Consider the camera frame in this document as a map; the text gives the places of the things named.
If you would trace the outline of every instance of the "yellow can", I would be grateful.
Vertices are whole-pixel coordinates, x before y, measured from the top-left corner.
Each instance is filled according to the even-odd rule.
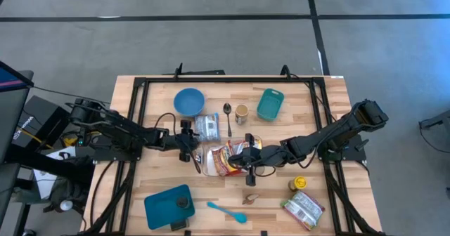
[[[307,186],[307,179],[302,176],[297,176],[294,178],[294,180],[289,181],[288,186],[289,189],[293,192],[304,189]]]

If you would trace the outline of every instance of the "black box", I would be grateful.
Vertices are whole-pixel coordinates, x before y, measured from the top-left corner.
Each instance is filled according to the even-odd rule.
[[[18,126],[46,144],[53,145],[69,124],[68,116],[69,112],[58,105],[33,96],[25,104]],[[36,152],[41,147],[41,143],[20,129],[15,131],[11,142],[30,152]]]

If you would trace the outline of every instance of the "clear plastic bag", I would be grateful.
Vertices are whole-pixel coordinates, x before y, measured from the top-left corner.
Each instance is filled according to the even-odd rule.
[[[218,141],[219,132],[219,114],[208,114],[206,116],[195,117],[195,130],[199,135],[200,141]]]

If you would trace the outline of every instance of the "black metal frame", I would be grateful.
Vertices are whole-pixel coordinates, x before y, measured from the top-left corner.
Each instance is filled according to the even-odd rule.
[[[175,82],[266,82],[266,83],[308,83],[309,90],[311,94],[311,100],[312,100],[312,107],[314,111],[314,118],[316,122],[317,129],[322,128],[321,123],[321,116],[319,111],[319,104],[317,102],[317,94],[316,94],[316,86],[320,88],[322,101],[324,104],[324,107],[329,108],[328,103],[328,96],[326,93],[326,85],[325,80],[323,77],[299,77],[299,78],[292,78],[289,72],[289,69],[285,66],[281,70],[280,77],[179,77],[179,72],[175,72],[175,75],[172,77],[158,77],[158,78],[145,78],[145,77],[138,77],[134,80],[133,85],[133,91],[131,93],[131,101],[128,111],[128,118],[131,119],[135,110],[135,104],[137,99],[137,92],[139,87],[143,86],[143,93],[142,93],[142,99],[141,99],[141,105],[139,108],[138,113],[138,120],[137,123],[142,125],[143,118],[146,111],[146,101],[148,96],[148,90],[150,88],[151,83],[175,83]],[[326,121],[327,124],[331,124],[332,117],[330,113],[325,110],[326,113]],[[119,186],[120,186],[120,179],[122,179],[123,174],[123,167],[124,162],[119,162],[119,166],[117,168],[116,172],[116,178],[115,178],[115,184],[114,184],[114,190],[112,192],[113,196],[115,193],[117,193]],[[339,186],[341,190],[344,192],[345,196],[347,196],[347,187],[345,185],[345,177],[344,177],[344,171],[342,168],[342,165],[340,162],[335,163],[336,172],[337,172],[337,178],[339,181]],[[136,168],[136,162],[130,162],[130,168],[135,169]],[[323,161],[323,168],[325,172],[331,172],[330,163],[327,161]],[[347,221],[347,227],[348,232],[342,231],[340,219],[339,219],[339,211],[338,206],[335,198],[335,193],[333,189],[330,187],[329,180],[327,180],[327,189],[328,189],[328,198],[330,200],[330,210],[333,217],[333,225],[336,235],[351,235],[352,233],[356,233],[355,227],[354,227],[354,219],[352,218],[352,215],[350,212],[345,209],[345,218]],[[128,212],[129,212],[129,205],[131,203],[131,192],[132,192],[132,183],[127,189],[127,193],[125,195],[124,199],[124,205],[122,207],[122,217],[120,219],[120,230],[118,233],[125,234],[125,230],[127,227],[127,220],[128,220]],[[107,233],[115,233],[112,232],[113,228],[113,219],[114,219],[115,212],[113,212],[110,215],[110,218],[107,221],[106,225],[106,232]]]

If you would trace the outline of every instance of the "wooden table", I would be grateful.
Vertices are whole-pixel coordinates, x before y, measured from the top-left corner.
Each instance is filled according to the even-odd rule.
[[[134,76],[119,76],[112,97],[111,108],[124,116],[127,116],[133,80]],[[325,80],[331,112],[334,117],[341,117],[351,108],[345,81],[342,77],[325,77]],[[293,83],[151,84],[143,125],[145,127],[153,126],[161,114],[173,112],[177,115],[176,127],[179,128],[180,117],[175,112],[173,99],[178,91],[192,86],[205,94],[206,104],[203,114],[219,113],[219,128],[223,138],[227,137],[226,115],[222,112],[224,103],[230,103],[234,108],[240,103],[245,103],[250,109],[248,120],[243,126],[237,125],[233,121],[233,117],[230,117],[234,137],[244,136],[245,133],[250,132],[261,137],[263,145],[279,145],[279,141],[285,138],[305,136],[316,131],[309,89],[304,84]],[[256,114],[259,99],[263,90],[267,88],[282,91],[285,95],[281,111],[274,122],[261,120]],[[141,93],[142,91],[139,91],[134,121],[137,120]],[[323,108],[321,106],[320,108],[321,113],[324,114]],[[168,129],[172,129],[172,125],[173,119],[170,116],[163,117],[159,124],[160,127]],[[334,235],[323,165],[318,159],[315,159],[307,169],[288,164],[284,168],[278,169],[270,177],[257,177],[257,185],[249,187],[245,185],[244,177],[210,177],[198,174],[193,163],[180,162],[178,154],[178,150],[159,152],[145,149],[143,151],[141,161],[137,163],[136,168],[127,235],[182,235],[184,230],[171,232],[169,226],[157,230],[148,229],[143,205],[143,200],[147,196],[181,184],[189,186],[194,201],[195,215],[189,218],[190,226],[188,228],[193,235],[260,235],[261,230],[267,230],[269,235]],[[84,215],[88,222],[94,186],[106,164],[106,162],[100,163],[95,169]],[[355,162],[343,162],[342,164],[349,198],[369,225],[376,230],[381,230],[366,170]],[[94,204],[94,220],[110,201],[116,168],[117,162],[108,169],[100,184]],[[319,226],[311,232],[305,230],[294,218],[280,208],[280,202],[292,196],[288,189],[288,181],[298,175],[307,179],[307,187],[304,191],[316,198],[326,209],[319,221]],[[253,193],[260,194],[260,197],[254,204],[243,206],[241,204],[243,198]],[[248,222],[239,224],[230,216],[208,208],[206,206],[208,201],[213,201],[232,211],[246,213]],[[342,229],[346,230],[344,211],[340,201],[338,201],[338,206]],[[122,203],[119,203],[117,207],[115,230],[119,228]]]

